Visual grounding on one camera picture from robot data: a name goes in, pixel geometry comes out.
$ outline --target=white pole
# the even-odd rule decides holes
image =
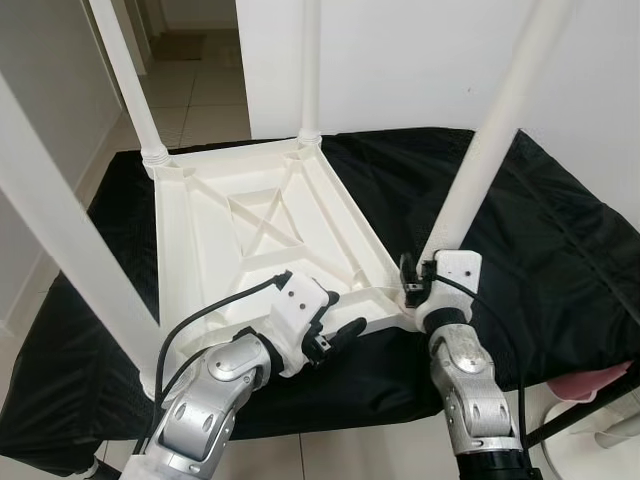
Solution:
[[[140,140],[140,153],[144,166],[149,176],[153,178],[153,167],[170,161],[167,147],[162,144],[153,122],[111,0],[89,0],[89,3],[120,91],[129,109],[133,127]]]
[[[572,4],[572,0],[536,1],[498,96],[473,137],[420,256],[419,275],[422,263],[432,260],[435,252],[456,250],[462,244],[522,126],[523,115],[533,100],[544,64],[563,31]]]
[[[160,328],[76,200],[0,72],[0,189],[153,392]],[[176,371],[169,352],[165,381]]]
[[[304,0],[302,31],[301,145],[320,143],[320,0]]]

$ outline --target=white floor tile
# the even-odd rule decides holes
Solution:
[[[187,107],[151,108],[151,115],[162,143],[169,148],[180,146]]]
[[[221,56],[239,54],[240,37],[238,31],[218,30],[207,34],[202,46],[203,59],[221,59]]]
[[[140,84],[150,107],[186,107],[189,105],[197,62],[158,62]]]
[[[199,71],[191,105],[242,105],[247,103],[244,75],[240,69]]]
[[[240,61],[222,61],[216,58],[205,58],[198,62],[198,73],[201,72],[242,72],[242,59]]]
[[[104,462],[122,471],[135,446],[135,440],[109,440],[107,442],[107,453],[104,457]]]
[[[231,442],[213,480],[303,480],[300,438],[288,435]]]
[[[107,440],[105,440],[104,442],[102,442],[102,445],[100,445],[100,448],[98,448],[98,450],[96,450],[96,458],[98,460],[102,460],[104,462],[105,458],[107,457],[107,445],[109,444],[109,442]]]
[[[241,68],[242,53],[240,44],[237,45],[211,45],[205,46],[205,54],[201,60],[201,67],[206,68]]]
[[[302,435],[306,480],[456,479],[442,414],[399,425]]]
[[[189,107],[180,145],[233,142],[251,138],[246,105]]]
[[[0,478],[2,480],[60,480],[60,477],[43,472],[10,458],[0,457]],[[68,480],[81,480],[83,475],[71,475]]]
[[[120,115],[120,118],[111,130],[108,146],[114,152],[140,150],[138,136],[131,123],[131,118],[126,113]]]
[[[169,148],[178,147],[187,116],[187,107],[155,107],[150,110],[162,143]],[[109,135],[108,142],[109,149],[114,152],[140,150],[140,142],[128,114],[121,115]]]

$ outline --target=black cable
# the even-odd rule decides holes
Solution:
[[[169,332],[167,338],[165,338],[162,343],[162,347],[160,348],[160,353],[158,354],[158,364],[156,366],[156,378],[155,378],[155,388],[154,388],[154,402],[153,402],[153,415],[151,417],[151,421],[148,424],[147,428],[143,435],[138,439],[136,446],[134,448],[134,455],[140,453],[142,451],[142,447],[144,445],[144,441],[150,435],[151,432],[157,427],[158,420],[160,418],[160,413],[162,411],[162,403],[165,398],[171,391],[171,389],[175,386],[177,381],[180,379],[180,376],[195,362],[207,349],[200,350],[191,356],[180,368],[176,371],[176,373],[171,377],[164,390],[162,389],[162,378],[164,377],[164,364],[167,359],[167,352],[169,351],[169,347],[171,342],[178,336],[178,334],[191,325],[193,322],[198,320],[201,317],[222,308],[230,303],[233,303],[242,298],[248,297],[249,295],[253,295],[260,290],[264,290],[265,288],[271,285],[277,285],[278,287],[282,287],[288,279],[291,277],[290,272],[285,272],[280,275],[275,275],[274,277],[266,280],[258,285],[255,285],[251,288],[248,288],[242,292],[235,293],[227,298],[220,300],[219,302],[213,303],[207,307],[204,307],[202,310],[197,311],[196,313],[190,315],[185,320],[180,322],[173,330]]]
[[[160,405],[164,403],[164,400],[167,398],[167,395],[169,395],[169,392],[178,382],[182,374],[186,372],[187,369],[196,360],[198,360],[207,350],[209,350],[209,347],[199,350],[198,352],[194,353],[191,357],[189,357],[189,359],[180,366],[180,368],[176,371],[173,377],[171,377],[171,380],[169,380],[167,385],[164,387],[164,390],[162,391],[162,395],[160,396]],[[153,430],[157,428],[156,422],[157,422],[156,416],[152,415],[151,419],[149,420],[149,423],[144,429],[144,433],[140,438],[138,438],[138,442],[136,443],[136,446],[133,449],[132,455],[138,455],[142,451],[142,447],[144,446],[145,440],[149,438],[153,433]]]
[[[515,366],[516,366],[516,375],[518,377],[518,430],[520,434],[520,443],[522,444],[522,451],[524,452],[525,459],[528,463],[528,467],[531,467],[531,458],[529,457],[529,447],[527,445],[527,419],[525,412],[525,392],[524,392],[524,372],[522,371],[522,356],[520,355],[520,351],[516,347],[516,342],[509,333],[509,330],[506,327],[506,323],[502,320],[502,317],[498,315],[498,313],[485,302],[478,294],[472,292],[464,285],[460,285],[458,282],[454,282],[446,277],[436,275],[435,279],[439,282],[446,283],[447,285],[455,288],[456,290],[460,290],[465,295],[471,297],[474,301],[478,302],[480,305],[484,307],[486,311],[488,311],[492,317],[494,317],[498,321],[498,326],[502,331],[502,334],[507,339],[511,350],[513,351],[513,355],[515,357]]]
[[[158,365],[156,367],[156,386],[155,386],[155,395],[153,397],[155,399],[153,415],[156,418],[159,416],[160,410],[162,410],[162,403],[158,402],[158,399],[160,399],[162,396],[162,377],[164,376],[164,363],[167,359],[167,352],[169,351],[169,346],[171,345],[171,342],[173,341],[173,339],[176,338],[182,330],[187,328],[189,325],[191,325],[193,322],[195,322],[199,318],[204,317],[205,315],[213,312],[214,310],[217,310],[226,305],[229,305],[230,303],[233,303],[237,300],[248,297],[249,295],[253,295],[256,292],[259,292],[260,290],[264,290],[265,288],[276,283],[276,281],[277,281],[277,277],[270,278],[269,280],[259,283],[258,285],[248,288],[242,292],[235,293],[223,300],[220,300],[219,302],[211,304],[208,307],[204,307],[202,310],[199,310],[196,313],[187,317],[185,320],[180,322],[173,330],[169,332],[169,335],[167,335],[167,338],[165,338],[164,342],[162,343],[162,347],[160,348],[160,354],[158,355]]]

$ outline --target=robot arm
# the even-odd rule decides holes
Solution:
[[[415,308],[416,326],[429,338],[431,379],[442,397],[453,453],[462,480],[535,480],[494,364],[472,325],[473,299],[448,279],[477,293],[482,258],[475,252],[442,250],[415,275],[403,257],[406,306]]]
[[[293,274],[281,289],[260,332],[241,331],[230,343],[208,349],[189,386],[176,397],[146,448],[133,455],[123,480],[209,480],[222,457],[236,413],[251,394],[277,375],[290,377],[306,363],[319,364],[357,337],[359,318],[328,340],[321,319],[339,296]]]

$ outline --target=tiled floor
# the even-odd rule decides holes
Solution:
[[[199,61],[156,62],[140,78],[160,137],[169,148],[251,137],[237,37],[211,33],[203,52]],[[139,148],[127,117],[117,128],[118,147]]]
[[[205,41],[202,61],[156,63],[141,80],[162,140],[169,148],[250,138],[239,45],[234,42],[229,32],[212,34]],[[123,115],[117,123],[109,146],[113,151],[139,148],[128,116]],[[19,349],[15,342],[5,345],[1,341],[0,403]],[[532,428],[554,400],[544,386],[530,389],[527,396]],[[510,395],[509,400],[513,405],[515,396]],[[121,469],[133,445],[131,441],[106,442],[97,455]],[[532,455],[542,466],[545,480],[554,480],[539,448]],[[0,478],[57,477],[0,457]],[[401,425],[232,442],[214,478],[455,479],[458,472],[444,420],[438,415]]]

